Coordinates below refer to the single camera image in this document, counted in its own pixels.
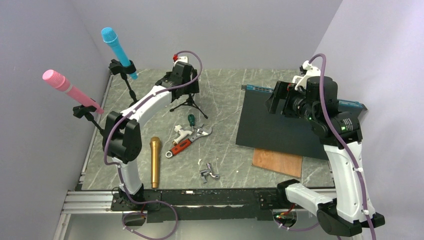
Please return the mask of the black tripod mic stand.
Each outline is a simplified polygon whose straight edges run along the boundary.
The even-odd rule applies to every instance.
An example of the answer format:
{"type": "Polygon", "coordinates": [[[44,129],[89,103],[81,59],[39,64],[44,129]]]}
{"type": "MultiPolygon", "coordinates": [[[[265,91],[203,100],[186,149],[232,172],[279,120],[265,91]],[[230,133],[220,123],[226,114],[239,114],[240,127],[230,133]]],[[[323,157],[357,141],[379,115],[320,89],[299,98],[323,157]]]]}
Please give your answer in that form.
{"type": "Polygon", "coordinates": [[[171,108],[169,110],[169,112],[174,112],[177,108],[179,107],[192,107],[197,109],[203,116],[205,119],[208,119],[209,117],[200,109],[200,107],[196,104],[195,99],[194,99],[195,94],[194,93],[189,93],[188,94],[188,98],[181,104],[171,108]]]}

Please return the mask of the gold microphone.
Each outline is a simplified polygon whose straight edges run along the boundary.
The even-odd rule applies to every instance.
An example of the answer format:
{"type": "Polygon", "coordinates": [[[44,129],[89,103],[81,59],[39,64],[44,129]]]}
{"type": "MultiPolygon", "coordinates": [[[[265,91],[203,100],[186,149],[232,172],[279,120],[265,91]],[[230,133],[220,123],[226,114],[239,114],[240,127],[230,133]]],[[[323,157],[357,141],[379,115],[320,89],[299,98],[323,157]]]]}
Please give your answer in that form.
{"type": "Polygon", "coordinates": [[[150,152],[151,152],[151,188],[157,189],[160,182],[160,150],[161,140],[157,136],[150,139],[150,152]]]}

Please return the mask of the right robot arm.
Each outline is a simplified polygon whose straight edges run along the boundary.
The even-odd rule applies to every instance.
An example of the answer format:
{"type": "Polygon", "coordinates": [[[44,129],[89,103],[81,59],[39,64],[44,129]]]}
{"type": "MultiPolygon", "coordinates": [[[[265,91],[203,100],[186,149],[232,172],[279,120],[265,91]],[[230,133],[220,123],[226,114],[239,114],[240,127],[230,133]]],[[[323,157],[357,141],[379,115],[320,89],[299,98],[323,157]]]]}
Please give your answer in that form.
{"type": "Polygon", "coordinates": [[[296,89],[293,83],[278,81],[265,103],[269,113],[276,112],[280,100],[284,100],[285,117],[306,120],[318,136],[333,171],[336,197],[291,179],[277,185],[276,203],[282,208],[298,205],[309,211],[329,235],[358,239],[364,228],[374,234],[386,221],[368,195],[359,119],[352,112],[340,111],[337,83],[327,76],[312,76],[296,89]]]}

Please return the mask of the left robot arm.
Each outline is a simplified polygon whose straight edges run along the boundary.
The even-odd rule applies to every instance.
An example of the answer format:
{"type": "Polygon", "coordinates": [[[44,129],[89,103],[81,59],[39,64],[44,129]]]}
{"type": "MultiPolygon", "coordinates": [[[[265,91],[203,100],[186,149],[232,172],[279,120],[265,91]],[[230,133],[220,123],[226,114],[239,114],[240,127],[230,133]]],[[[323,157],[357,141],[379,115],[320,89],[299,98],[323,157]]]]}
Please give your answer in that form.
{"type": "Polygon", "coordinates": [[[160,110],[182,95],[188,95],[198,78],[198,71],[184,61],[177,61],[172,70],[158,80],[142,99],[121,112],[111,111],[103,131],[103,159],[115,165],[120,193],[131,210],[144,201],[144,185],[138,171],[137,157],[142,150],[141,128],[160,110]]]}

